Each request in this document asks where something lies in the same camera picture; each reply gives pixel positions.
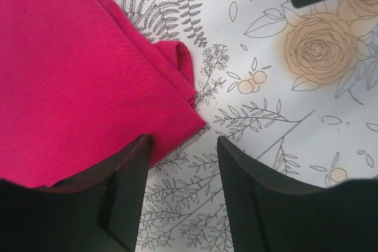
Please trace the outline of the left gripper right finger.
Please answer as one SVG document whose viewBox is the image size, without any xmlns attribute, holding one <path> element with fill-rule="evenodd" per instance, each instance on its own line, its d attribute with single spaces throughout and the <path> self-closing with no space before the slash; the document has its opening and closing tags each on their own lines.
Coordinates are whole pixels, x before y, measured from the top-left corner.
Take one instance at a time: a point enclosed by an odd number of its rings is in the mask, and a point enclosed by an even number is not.
<svg viewBox="0 0 378 252">
<path fill-rule="evenodd" d="M 283 175 L 219 137 L 235 251 L 376 251 L 377 180 L 322 188 Z"/>
</svg>

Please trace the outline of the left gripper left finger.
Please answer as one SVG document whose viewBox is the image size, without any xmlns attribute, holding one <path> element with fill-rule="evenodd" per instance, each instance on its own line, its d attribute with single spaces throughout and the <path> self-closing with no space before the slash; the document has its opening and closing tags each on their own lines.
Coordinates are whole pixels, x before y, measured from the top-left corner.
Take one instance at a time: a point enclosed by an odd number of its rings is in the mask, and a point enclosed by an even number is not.
<svg viewBox="0 0 378 252">
<path fill-rule="evenodd" d="M 151 148 L 151 137 L 140 135 L 53 186 L 2 179 L 1 250 L 134 251 Z"/>
</svg>

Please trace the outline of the magenta t shirt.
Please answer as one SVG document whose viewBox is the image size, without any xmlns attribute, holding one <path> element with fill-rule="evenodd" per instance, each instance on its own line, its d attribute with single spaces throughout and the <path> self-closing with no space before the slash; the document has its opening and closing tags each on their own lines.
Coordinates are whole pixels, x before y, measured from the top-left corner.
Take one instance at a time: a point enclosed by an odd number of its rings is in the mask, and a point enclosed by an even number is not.
<svg viewBox="0 0 378 252">
<path fill-rule="evenodd" d="M 50 186 L 141 134 L 158 162 L 201 130 L 191 56 L 113 0 L 1 0 L 1 178 Z"/>
</svg>

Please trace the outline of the floral patterned table mat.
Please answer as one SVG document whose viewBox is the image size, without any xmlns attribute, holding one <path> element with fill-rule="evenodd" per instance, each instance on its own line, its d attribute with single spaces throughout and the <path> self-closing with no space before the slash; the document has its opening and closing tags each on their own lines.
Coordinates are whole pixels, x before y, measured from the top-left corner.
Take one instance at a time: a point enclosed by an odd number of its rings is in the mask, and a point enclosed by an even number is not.
<svg viewBox="0 0 378 252">
<path fill-rule="evenodd" d="M 377 176 L 377 0 L 114 0 L 150 41 L 194 59 L 206 126 L 148 176 L 138 251 L 232 251 L 225 136 L 321 187 Z"/>
</svg>

